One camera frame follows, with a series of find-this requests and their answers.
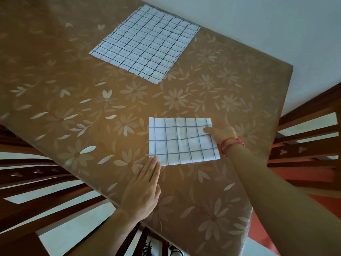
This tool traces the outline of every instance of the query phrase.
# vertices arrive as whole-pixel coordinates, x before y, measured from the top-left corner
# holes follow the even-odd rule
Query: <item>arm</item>
[[[145,219],[158,203],[160,170],[158,158],[149,158],[128,184],[121,206],[70,256],[114,256],[134,226]]]
[[[230,126],[204,131],[218,144],[236,137]],[[341,255],[341,220],[265,167],[245,146],[233,145],[226,153],[281,256]]]

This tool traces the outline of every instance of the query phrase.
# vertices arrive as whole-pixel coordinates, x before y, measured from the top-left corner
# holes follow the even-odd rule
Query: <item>flower pattern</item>
[[[89,55],[142,1],[1,4],[1,124],[115,204],[149,156],[148,117],[229,123],[266,161],[289,64],[201,28],[154,85]],[[167,166],[159,184],[159,204],[143,224],[192,256],[239,255],[252,208],[226,160]]]

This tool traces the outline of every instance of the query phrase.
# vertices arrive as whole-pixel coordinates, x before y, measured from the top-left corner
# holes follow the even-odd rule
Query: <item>person's left hand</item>
[[[124,211],[135,222],[145,219],[156,207],[161,189],[158,184],[161,164],[158,157],[149,158],[141,165],[128,184],[118,210]]]

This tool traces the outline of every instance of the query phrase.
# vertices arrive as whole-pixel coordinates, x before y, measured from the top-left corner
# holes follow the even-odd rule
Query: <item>grid pattern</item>
[[[220,159],[206,126],[210,118],[149,118],[149,156],[157,155],[161,166]]]
[[[158,84],[199,29],[144,5],[89,54]]]

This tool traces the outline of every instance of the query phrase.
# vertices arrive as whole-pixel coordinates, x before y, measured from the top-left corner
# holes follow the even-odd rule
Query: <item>bracelet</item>
[[[232,143],[232,144],[230,144],[230,145],[228,145],[228,146],[225,147],[224,152],[223,152],[223,155],[224,155],[225,157],[227,157],[227,156],[226,156],[227,150],[230,149],[231,146],[234,146],[234,145],[237,145],[237,144],[242,144],[243,146],[245,146],[245,144],[244,144],[243,142],[241,142],[241,141]]]
[[[220,144],[220,151],[221,151],[221,153],[223,154],[223,145],[224,145],[224,143],[227,141],[227,140],[230,140],[230,139],[236,139],[236,140],[238,140],[239,142],[241,142],[241,140],[238,138],[238,137],[229,137],[229,138],[226,138],[223,142],[221,142],[221,144]]]

